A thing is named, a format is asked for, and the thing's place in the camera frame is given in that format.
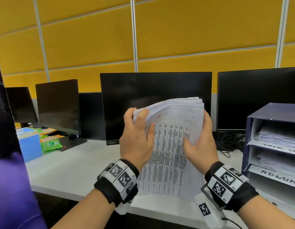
yellow wall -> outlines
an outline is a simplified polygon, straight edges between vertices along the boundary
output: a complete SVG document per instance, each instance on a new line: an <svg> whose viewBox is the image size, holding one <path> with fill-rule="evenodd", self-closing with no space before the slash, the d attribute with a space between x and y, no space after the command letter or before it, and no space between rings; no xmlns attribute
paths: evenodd
<svg viewBox="0 0 295 229"><path fill-rule="evenodd" d="M273 68L282 2L135 0L139 72L212 71L215 93L219 71ZM101 90L100 72L134 72L130 0L36 4L44 51L34 0L0 0L6 86L28 86L35 97L35 84L47 82L46 65L50 81L78 79L81 92ZM284 42L295 42L295 0ZM286 44L282 66L291 65L295 45Z"/></svg>

desk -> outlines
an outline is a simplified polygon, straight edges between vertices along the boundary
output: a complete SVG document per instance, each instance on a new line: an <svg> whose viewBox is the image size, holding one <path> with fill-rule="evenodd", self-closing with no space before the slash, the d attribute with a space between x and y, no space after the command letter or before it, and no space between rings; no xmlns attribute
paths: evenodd
<svg viewBox="0 0 295 229"><path fill-rule="evenodd" d="M219 159L241 171L242 152L231 152ZM106 146L105 141L88 142L60 152L56 151L26 163L32 190L75 201L81 201L93 189L96 177L113 160L120 158L120 146ZM208 229L194 202L165 194L138 195L127 212L189 227ZM226 217L246 229L246 225L231 211ZM237 228L228 222L226 228Z"/></svg>

computer monitor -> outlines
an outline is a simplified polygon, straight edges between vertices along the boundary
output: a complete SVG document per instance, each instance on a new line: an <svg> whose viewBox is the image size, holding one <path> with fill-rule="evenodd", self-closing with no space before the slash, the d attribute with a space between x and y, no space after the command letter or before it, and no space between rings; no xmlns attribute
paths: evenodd
<svg viewBox="0 0 295 229"><path fill-rule="evenodd" d="M5 88L14 121L37 123L37 116L28 87Z"/></svg>
<svg viewBox="0 0 295 229"><path fill-rule="evenodd" d="M211 111L212 72L101 73L107 144L118 144L128 108L173 98L200 97Z"/></svg>
<svg viewBox="0 0 295 229"><path fill-rule="evenodd" d="M39 124L80 135L80 110L77 80L36 84Z"/></svg>
<svg viewBox="0 0 295 229"><path fill-rule="evenodd" d="M244 132L268 103L295 104L295 67L218 73L217 131Z"/></svg>

person's left hand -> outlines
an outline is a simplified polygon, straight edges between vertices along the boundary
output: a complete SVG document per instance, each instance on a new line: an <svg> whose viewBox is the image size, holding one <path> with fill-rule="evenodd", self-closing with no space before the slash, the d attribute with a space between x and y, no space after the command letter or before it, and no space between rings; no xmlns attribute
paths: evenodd
<svg viewBox="0 0 295 229"><path fill-rule="evenodd" d="M136 108L129 108L124 115L125 127L120 138L120 155L121 159L128 160L140 171L153 152L155 123L151 124L145 135L145 122L149 110L143 109L133 124L132 116L135 110Z"/></svg>

purple clothing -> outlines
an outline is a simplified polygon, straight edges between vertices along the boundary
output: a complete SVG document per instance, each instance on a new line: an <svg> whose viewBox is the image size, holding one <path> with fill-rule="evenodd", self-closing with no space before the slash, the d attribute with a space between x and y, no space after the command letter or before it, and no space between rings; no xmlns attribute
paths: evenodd
<svg viewBox="0 0 295 229"><path fill-rule="evenodd" d="M0 229L46 229L23 157L0 159Z"/></svg>

